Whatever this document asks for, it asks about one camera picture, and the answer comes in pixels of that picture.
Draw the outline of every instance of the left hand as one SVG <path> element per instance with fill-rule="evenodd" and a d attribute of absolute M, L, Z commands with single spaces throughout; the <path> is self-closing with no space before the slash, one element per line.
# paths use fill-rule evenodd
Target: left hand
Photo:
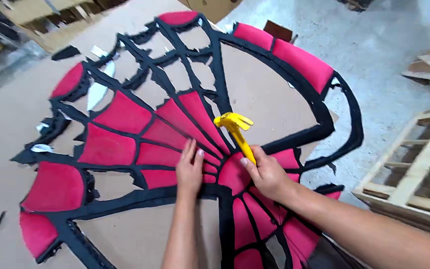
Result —
<path fill-rule="evenodd" d="M 204 151 L 197 148 L 197 142 L 192 139 L 187 140 L 180 156 L 180 161 L 175 168 L 177 174 L 177 196 L 197 196 L 202 185 L 202 164 L 204 162 Z"/>

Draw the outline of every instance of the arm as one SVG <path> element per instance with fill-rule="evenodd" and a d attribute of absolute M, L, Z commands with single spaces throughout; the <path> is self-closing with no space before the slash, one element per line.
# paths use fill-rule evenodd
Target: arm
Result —
<path fill-rule="evenodd" d="M 251 148 L 258 167 L 246 158 L 240 162 L 267 198 L 311 221 L 375 269 L 430 268 L 430 234 L 315 193 L 290 180 L 260 146 Z"/>
<path fill-rule="evenodd" d="M 195 202 L 202 184 L 204 151 L 199 149 L 195 154 L 195 148 L 196 141 L 189 139 L 175 169 L 177 199 L 162 269 L 195 269 L 198 267 L 195 248 Z"/>

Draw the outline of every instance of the wooden pallet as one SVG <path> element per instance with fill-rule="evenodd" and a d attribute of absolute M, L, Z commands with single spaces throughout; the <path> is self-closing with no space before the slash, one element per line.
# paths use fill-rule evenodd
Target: wooden pallet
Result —
<path fill-rule="evenodd" d="M 430 226 L 430 137 L 408 138 L 414 129 L 419 129 L 419 126 L 430 128 L 430 110 L 409 122 L 387 153 L 375 163 L 353 190 L 353 194 L 372 208 L 376 208 L 377 212 L 396 214 L 416 222 L 422 220 L 422 225 Z M 412 161 L 390 160 L 396 155 L 397 150 L 404 148 L 418 150 Z M 377 176 L 382 173 L 382 169 L 386 170 L 385 168 L 389 169 L 391 174 L 397 173 L 398 181 L 376 182 Z M 425 188 L 427 191 L 424 193 L 429 195 L 420 195 L 419 192 Z"/>

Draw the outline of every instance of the red velvet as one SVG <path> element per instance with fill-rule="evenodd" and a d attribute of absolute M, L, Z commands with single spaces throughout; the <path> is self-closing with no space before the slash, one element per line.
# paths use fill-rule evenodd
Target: red velvet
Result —
<path fill-rule="evenodd" d="M 251 197 L 249 193 L 243 194 L 243 199 L 250 210 L 255 223 L 257 224 L 258 233 L 260 234 L 261 240 L 267 238 L 276 229 L 276 225 L 271 223 L 271 218 L 268 214 L 260 207 L 260 205 Z"/>
<path fill-rule="evenodd" d="M 270 200 L 263 196 L 256 187 L 250 187 L 250 192 L 253 193 L 273 214 L 278 224 L 282 224 L 285 220 L 286 214 L 288 213 L 283 207 L 276 205 L 273 200 Z"/>
<path fill-rule="evenodd" d="M 74 87 L 79 83 L 82 77 L 84 68 L 82 63 L 76 64 L 71 70 L 69 70 L 64 77 L 59 81 L 56 88 L 51 94 L 51 99 L 68 94 Z"/>
<path fill-rule="evenodd" d="M 155 119 L 142 138 L 164 143 L 180 150 L 183 149 L 185 142 L 187 142 L 187 138 L 159 119 Z"/>
<path fill-rule="evenodd" d="M 180 160 L 180 152 L 169 148 L 140 143 L 139 157 L 135 162 L 137 165 L 165 165 L 175 167 Z"/>
<path fill-rule="evenodd" d="M 218 184 L 231 188 L 232 195 L 241 192 L 251 181 L 247 170 L 240 164 L 240 159 L 242 158 L 241 152 L 235 153 L 228 158 L 218 178 Z"/>
<path fill-rule="evenodd" d="M 159 18 L 170 25 L 185 24 L 195 18 L 198 12 L 195 11 L 178 11 L 178 12 L 167 12 L 159 16 Z"/>
<path fill-rule="evenodd" d="M 271 49 L 271 44 L 273 42 L 273 36 L 271 34 L 240 22 L 238 23 L 235 32 L 233 32 L 233 35 L 266 50 Z"/>
<path fill-rule="evenodd" d="M 105 131 L 88 124 L 84 151 L 78 162 L 97 165 L 131 165 L 135 158 L 136 144 L 130 137 Z"/>
<path fill-rule="evenodd" d="M 56 240 L 58 233 L 46 216 L 19 213 L 22 239 L 34 258 L 38 258 Z"/>
<path fill-rule="evenodd" d="M 263 269 L 263 262 L 258 250 L 250 248 L 236 255 L 235 269 Z"/>
<path fill-rule="evenodd" d="M 209 150 L 218 155 L 219 158 L 223 158 L 222 154 L 208 142 L 205 136 L 195 127 L 195 125 L 185 116 L 185 114 L 176 105 L 173 99 L 167 101 L 162 107 L 160 107 L 155 113 L 160 117 L 170 122 L 175 127 L 182 130 L 187 135 L 195 138 L 197 142 L 205 145 Z"/>
<path fill-rule="evenodd" d="M 235 221 L 235 249 L 256 242 L 257 239 L 251 227 L 245 205 L 238 198 L 233 201 L 233 220 Z"/>
<path fill-rule="evenodd" d="M 275 40 L 273 55 L 298 70 L 318 93 L 323 91 L 333 74 L 333 68 L 325 62 L 280 39 Z"/>
<path fill-rule="evenodd" d="M 109 107 L 97 116 L 94 122 L 117 131 L 138 134 L 151 118 L 152 114 L 147 109 L 117 91 Z"/>
<path fill-rule="evenodd" d="M 200 127 L 213 139 L 219 148 L 221 148 L 225 154 L 230 154 L 230 150 L 228 150 L 228 147 L 218 133 L 218 127 L 213 124 L 213 121 L 206 113 L 205 107 L 200 100 L 198 92 L 194 91 L 189 94 L 181 95 L 179 99 L 183 106 L 198 122 Z"/>
<path fill-rule="evenodd" d="M 141 170 L 149 189 L 177 185 L 175 171 L 171 170 Z"/>
<path fill-rule="evenodd" d="M 283 168 L 300 168 L 292 148 L 277 152 L 271 156 L 275 157 Z"/>
<path fill-rule="evenodd" d="M 319 235 L 314 233 L 296 218 L 290 218 L 283 226 L 283 232 L 293 259 L 293 268 L 302 269 L 299 260 L 306 262 L 313 253 L 319 240 Z"/>
<path fill-rule="evenodd" d="M 326 197 L 329 197 L 335 200 L 338 200 L 340 196 L 341 196 L 341 192 L 326 194 Z"/>
<path fill-rule="evenodd" d="M 74 210 L 82 205 L 83 196 L 84 183 L 76 168 L 42 161 L 33 186 L 21 206 L 26 211 Z"/>

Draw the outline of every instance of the hammer head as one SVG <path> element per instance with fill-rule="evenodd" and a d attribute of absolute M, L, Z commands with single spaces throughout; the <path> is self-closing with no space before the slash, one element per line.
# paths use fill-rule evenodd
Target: hammer head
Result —
<path fill-rule="evenodd" d="M 234 132 L 235 129 L 238 130 L 239 128 L 247 131 L 250 129 L 250 126 L 253 125 L 253 121 L 240 114 L 227 112 L 220 117 L 215 118 L 214 124 L 218 127 L 224 126 L 229 132 Z"/>

